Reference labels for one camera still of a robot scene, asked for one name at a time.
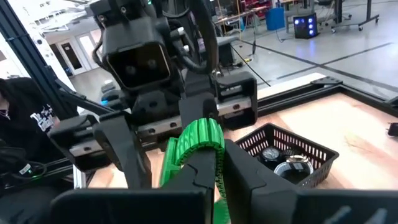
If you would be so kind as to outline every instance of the workbench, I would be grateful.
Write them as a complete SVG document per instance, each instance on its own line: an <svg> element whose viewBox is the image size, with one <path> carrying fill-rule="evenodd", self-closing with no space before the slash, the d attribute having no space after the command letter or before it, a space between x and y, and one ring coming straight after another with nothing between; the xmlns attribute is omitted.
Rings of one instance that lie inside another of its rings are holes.
<svg viewBox="0 0 398 224"><path fill-rule="evenodd" d="M276 95L323 78L320 73L296 78L258 91L258 98ZM309 140L339 152L327 179L319 189L398 188L398 139L386 134L388 123L398 118L342 93L326 96L260 117L253 126L225 131L226 139L238 140L266 123L274 123ZM147 152L152 167L152 185L159 186L164 153ZM115 168L97 170L91 188L126 188L124 174Z"/></svg>

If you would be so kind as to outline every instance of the black plastic basket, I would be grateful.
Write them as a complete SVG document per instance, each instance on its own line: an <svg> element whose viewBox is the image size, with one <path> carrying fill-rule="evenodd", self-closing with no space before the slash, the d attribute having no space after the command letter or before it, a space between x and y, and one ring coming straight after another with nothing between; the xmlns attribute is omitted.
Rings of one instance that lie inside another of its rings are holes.
<svg viewBox="0 0 398 224"><path fill-rule="evenodd" d="M263 149L270 146L282 151L287 149L300 151L301 155L306 156L314 168L311 175L297 184L307 188L316 187L324 181L328 177L333 161L339 156L338 152L271 123L265 124L241 138L236 141L236 144L253 157L257 157Z"/></svg>

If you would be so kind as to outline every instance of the floor line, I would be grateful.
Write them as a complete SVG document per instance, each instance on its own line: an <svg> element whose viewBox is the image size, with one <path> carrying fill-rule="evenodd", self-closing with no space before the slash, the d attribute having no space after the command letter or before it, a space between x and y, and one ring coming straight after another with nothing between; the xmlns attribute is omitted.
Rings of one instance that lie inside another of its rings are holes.
<svg viewBox="0 0 398 224"><path fill-rule="evenodd" d="M370 49L366 49L366 50L363 50L363 51L360 51L360 52L356 52L356 53L353 53L353 54L350 54L350 55L347 55L347 56L344 56L344 57L341 57L341 58L338 58L338 59L331 60L329 62L322 63L321 65L327 65L327 64L330 64L330 63L338 62L340 60L344 60L344 59L347 59L347 58L350 58L350 57L354 57L354 56L357 56L357 55L360 55L360 54L363 54L363 53L366 53L366 52L370 52L372 50L376 50L376 49L379 49L379 48L382 48L382 47L385 47L385 46L388 46L388 45L391 45L391 44L393 44L393 43L389 42L389 43L385 43L385 44L382 44L382 45L378 45L378 46L372 47Z"/></svg>
<svg viewBox="0 0 398 224"><path fill-rule="evenodd" d="M253 45L252 43L246 42L246 41L244 41L244 40L241 40L241 41L244 42L244 43L246 43L246 44ZM368 78L360 77L360 76L354 75L354 74L352 74L352 73L344 72L344 71L341 71L341 70L338 70L338 69L335 69L335 68L331 68L331 67L326 66L326 64L329 64L329 63L332 63L332 62L336 62L336 61L339 61L339 60L343 60L343 59L347 59L347 58L349 58L349 57L354 57L354 56L356 56L356 55L363 54L363 53L365 53L365 52L369 52L369 51L372 51L372 50L376 50L376 49L379 49L379 48L381 48L381 47L388 46L388 45L390 45L390 44L392 44L392 43L382 44L382 45L379 45L379 46L376 46L376 47L373 47L373 48L370 48L370 49L367 49L367 50L363 50L363 51L360 51L360 52L357 52L357 53L354 53L354 54L351 54L351 55L347 55L347 56L345 56L345 57L338 58L338 59L336 59L336 60L332 60L332 61L330 61L330 62L326 62L326 63L323 63L323 64L311 62L311 61L309 61L309 60L305 60L305 59L302 59L302 58L298 58L298 57L296 57L296 56L289 55L289 54L280 52L280 51L278 51L278 50L270 49L270 48L268 48L268 47L264 47L264 46L261 46L261 45L257 45L257 44L256 44L256 47L259 47L259 48L261 48L261 49L268 50L268 51L271 51L271 52L274 52L274 53L277 53L277 54L286 56L286 57L288 57L288 58L296 59L296 60L298 60L298 61L301 61L301 62L304 62L304 63L308 63L308 64L310 64L310 65L313 65L312 67L310 67L311 69L313 69L313 68L323 68L323 69L325 69L325 70L328 70L328 71L331 71L331 72L335 72L335 73L337 73L337 74L344 75L344 76L346 76L346 77L350 77L350 78L353 78L353 79L355 79L355 80L359 80L359 81L362 81L362 82L365 82L365 83L368 83L368 84L372 84L372 85L375 85L375 86L378 86L378 87L381 87L381 88L385 88L385 89L387 89L387 90L390 90L390 91L393 91L393 92L398 93L398 87L395 87L395 86L392 86L392 85L388 85L388 84L386 84L386 83L378 82L378 81L375 81L375 80L371 80L371 79L368 79ZM304 71L297 71L297 72L293 72L293 73L290 73L290 74L282 75L281 77L286 78L286 77L295 75L295 74L297 74L297 73L305 72L305 71L307 71L307 70L310 70L310 68L306 68L306 69L304 69Z"/></svg>

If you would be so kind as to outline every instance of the green gripper pad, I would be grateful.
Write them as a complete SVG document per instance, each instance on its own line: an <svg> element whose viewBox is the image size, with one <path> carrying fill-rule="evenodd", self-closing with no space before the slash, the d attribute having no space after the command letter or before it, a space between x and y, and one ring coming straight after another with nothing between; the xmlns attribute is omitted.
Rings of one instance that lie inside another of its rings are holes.
<svg viewBox="0 0 398 224"><path fill-rule="evenodd" d="M221 126L214 119L196 120L184 129L178 139L170 138L160 186L176 175L186 159L202 147L213 147L216 150L216 184L223 199L215 203L213 221L215 224L226 224L229 222L229 213L223 181L225 142Z"/></svg>
<svg viewBox="0 0 398 224"><path fill-rule="evenodd" d="M175 149L178 139L170 138L165 152L159 185L163 186L181 169L175 164Z"/></svg>
<svg viewBox="0 0 398 224"><path fill-rule="evenodd" d="M227 224L229 223L228 205L225 199L220 199L214 203L213 207L213 223L214 224Z"/></svg>

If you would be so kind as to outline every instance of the gray floor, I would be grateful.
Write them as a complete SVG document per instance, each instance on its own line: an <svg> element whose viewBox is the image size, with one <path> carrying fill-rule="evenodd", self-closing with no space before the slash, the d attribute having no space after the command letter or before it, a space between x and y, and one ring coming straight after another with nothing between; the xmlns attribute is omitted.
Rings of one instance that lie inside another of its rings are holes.
<svg viewBox="0 0 398 224"><path fill-rule="evenodd" d="M353 15L351 22L366 17L366 1L346 0L344 12ZM331 33L330 26L320 27L320 35L310 40L292 39L285 30L278 33L266 31L262 24L256 35L256 53L250 55L252 46L234 42L233 46L243 58L252 57L249 64L270 85L285 82L313 72L339 78L349 85L389 99L398 95L398 0L374 0L372 14L380 14L380 21L365 24L362 32L358 26L337 28ZM253 30L242 33L242 39L252 43ZM233 70L251 71L247 66ZM267 85L257 78L259 88ZM111 75L96 69L71 79L77 91L98 101L100 86Z"/></svg>

